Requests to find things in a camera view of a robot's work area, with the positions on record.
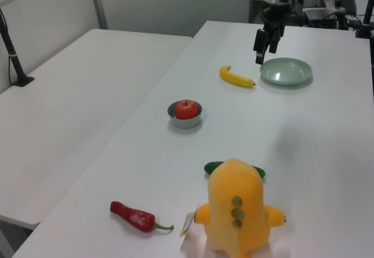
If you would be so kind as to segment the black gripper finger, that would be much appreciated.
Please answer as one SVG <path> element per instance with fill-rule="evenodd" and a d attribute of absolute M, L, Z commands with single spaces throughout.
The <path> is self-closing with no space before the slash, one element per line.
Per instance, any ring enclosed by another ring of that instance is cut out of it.
<path fill-rule="evenodd" d="M 277 27 L 273 30 L 271 35 L 271 41 L 269 44 L 269 52 L 275 54 L 277 52 L 278 44 L 284 35 L 284 26 Z"/>
<path fill-rule="evenodd" d="M 266 31 L 262 29 L 257 30 L 253 51 L 256 53 L 255 62 L 259 65 L 262 65 L 264 62 L 264 54 L 266 52 L 266 37 Z"/>

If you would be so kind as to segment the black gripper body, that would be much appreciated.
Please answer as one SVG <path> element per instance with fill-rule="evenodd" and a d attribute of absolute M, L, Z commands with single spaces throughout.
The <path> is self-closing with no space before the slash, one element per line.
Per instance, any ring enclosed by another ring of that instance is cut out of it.
<path fill-rule="evenodd" d="M 265 32 L 284 32 L 285 23 L 293 9 L 293 4 L 262 3 L 261 20 Z"/>

